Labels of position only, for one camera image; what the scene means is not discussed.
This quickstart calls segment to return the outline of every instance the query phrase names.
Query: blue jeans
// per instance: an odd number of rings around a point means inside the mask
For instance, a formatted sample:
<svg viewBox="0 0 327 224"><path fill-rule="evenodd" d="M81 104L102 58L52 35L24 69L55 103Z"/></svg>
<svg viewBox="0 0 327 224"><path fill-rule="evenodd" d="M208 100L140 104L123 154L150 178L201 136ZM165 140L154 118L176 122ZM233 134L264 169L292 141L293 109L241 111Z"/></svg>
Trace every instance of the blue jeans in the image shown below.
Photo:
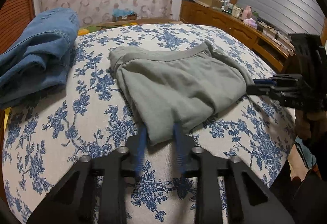
<svg viewBox="0 0 327 224"><path fill-rule="evenodd" d="M78 29L77 13L66 8L42 12L28 24L0 55L0 109L39 90L65 86Z"/></svg>

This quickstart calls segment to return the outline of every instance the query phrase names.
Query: robotic arm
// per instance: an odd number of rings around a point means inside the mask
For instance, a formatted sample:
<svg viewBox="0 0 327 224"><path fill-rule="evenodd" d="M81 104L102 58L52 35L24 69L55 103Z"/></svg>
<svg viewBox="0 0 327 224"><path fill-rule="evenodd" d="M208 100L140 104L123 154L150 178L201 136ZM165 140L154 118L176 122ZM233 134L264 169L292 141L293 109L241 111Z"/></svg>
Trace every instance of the robotic arm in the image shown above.
<svg viewBox="0 0 327 224"><path fill-rule="evenodd" d="M319 112L327 110L327 56L317 35L290 35L300 64L300 74L277 74L255 79L248 95L269 96L283 107Z"/></svg>

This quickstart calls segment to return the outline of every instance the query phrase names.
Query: blue floral bedspread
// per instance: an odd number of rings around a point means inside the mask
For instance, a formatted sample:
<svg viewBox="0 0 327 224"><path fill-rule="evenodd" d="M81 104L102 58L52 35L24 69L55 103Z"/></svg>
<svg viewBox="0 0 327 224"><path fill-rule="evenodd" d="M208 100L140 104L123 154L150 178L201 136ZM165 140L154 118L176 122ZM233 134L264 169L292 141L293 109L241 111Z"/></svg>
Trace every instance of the blue floral bedspread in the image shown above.
<svg viewBox="0 0 327 224"><path fill-rule="evenodd" d="M128 45L181 51L204 40L242 64L253 78L274 73L242 43L214 27L142 25L78 37L66 90L39 93L13 108L9 116L2 165L8 204L17 218L26 222L81 155L107 155L137 133L130 108L110 75L111 50ZM244 96L218 117L191 130L189 136L214 155L238 155L270 186L295 140L292 115L268 98ZM146 151L141 181L128 180L128 223L193 223L197 181L180 177L174 157L170 142ZM218 181L226 222L224 182L222 178Z"/></svg>

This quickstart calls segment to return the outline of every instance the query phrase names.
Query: wooden dresser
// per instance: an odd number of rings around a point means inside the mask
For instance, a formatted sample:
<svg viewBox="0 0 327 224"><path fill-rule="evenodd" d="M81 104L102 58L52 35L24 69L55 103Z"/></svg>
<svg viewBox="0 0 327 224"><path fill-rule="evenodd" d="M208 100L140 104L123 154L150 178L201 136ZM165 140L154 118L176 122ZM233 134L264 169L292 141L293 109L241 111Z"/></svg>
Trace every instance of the wooden dresser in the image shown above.
<svg viewBox="0 0 327 224"><path fill-rule="evenodd" d="M240 19L222 11L183 0L180 20L187 24L206 25L224 30L255 52L277 73L282 72L284 65L288 63L289 53L282 46L262 32L244 24Z"/></svg>

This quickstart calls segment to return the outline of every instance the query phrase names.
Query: bolt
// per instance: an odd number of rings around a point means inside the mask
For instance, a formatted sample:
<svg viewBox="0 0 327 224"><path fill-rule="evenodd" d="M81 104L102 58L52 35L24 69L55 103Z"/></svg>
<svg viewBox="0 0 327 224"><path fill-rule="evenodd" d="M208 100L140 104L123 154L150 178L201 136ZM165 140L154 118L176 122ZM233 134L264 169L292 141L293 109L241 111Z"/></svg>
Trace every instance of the bolt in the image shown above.
<svg viewBox="0 0 327 224"><path fill-rule="evenodd" d="M204 149L202 147L195 146L195 147L192 148L192 152L196 153L196 154L201 154L201 153L204 152Z"/></svg>
<svg viewBox="0 0 327 224"><path fill-rule="evenodd" d="M90 160L91 160L91 157L90 157L89 155L83 155L83 156L80 157L80 161L81 161L81 162L85 162L85 163L87 163L87 162L89 162Z"/></svg>
<svg viewBox="0 0 327 224"><path fill-rule="evenodd" d="M129 151L127 146L121 146L117 148L118 153L127 153Z"/></svg>
<svg viewBox="0 0 327 224"><path fill-rule="evenodd" d="M238 156L233 155L233 156L231 156L231 162L239 163L239 162L241 162L241 159Z"/></svg>

